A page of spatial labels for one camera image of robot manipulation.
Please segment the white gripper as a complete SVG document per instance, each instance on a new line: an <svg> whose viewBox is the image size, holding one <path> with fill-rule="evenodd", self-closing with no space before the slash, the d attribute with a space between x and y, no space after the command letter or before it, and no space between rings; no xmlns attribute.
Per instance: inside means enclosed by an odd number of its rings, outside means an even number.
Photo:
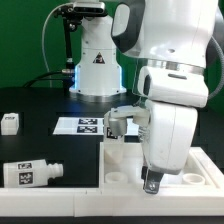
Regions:
<svg viewBox="0 0 224 224"><path fill-rule="evenodd" d="M177 175L184 167L198 114L195 108L150 100L145 106L150 112L150 122L142 149L150 170L143 166L141 179L146 193L157 194L163 173Z"/></svg>

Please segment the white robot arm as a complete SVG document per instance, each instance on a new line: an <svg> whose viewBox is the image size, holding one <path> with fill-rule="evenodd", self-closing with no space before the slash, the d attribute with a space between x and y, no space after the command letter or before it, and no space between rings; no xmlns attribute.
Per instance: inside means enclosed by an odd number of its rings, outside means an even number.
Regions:
<svg viewBox="0 0 224 224"><path fill-rule="evenodd" d="M112 17L98 16L103 7L100 0L73 4L83 27L74 91L90 101L113 97L123 90L114 52L139 59L133 91L140 101L105 115L105 137L124 136L128 117L138 124L143 188L155 194L164 175L183 169L197 111L209 98L203 71L218 0L122 0Z"/></svg>

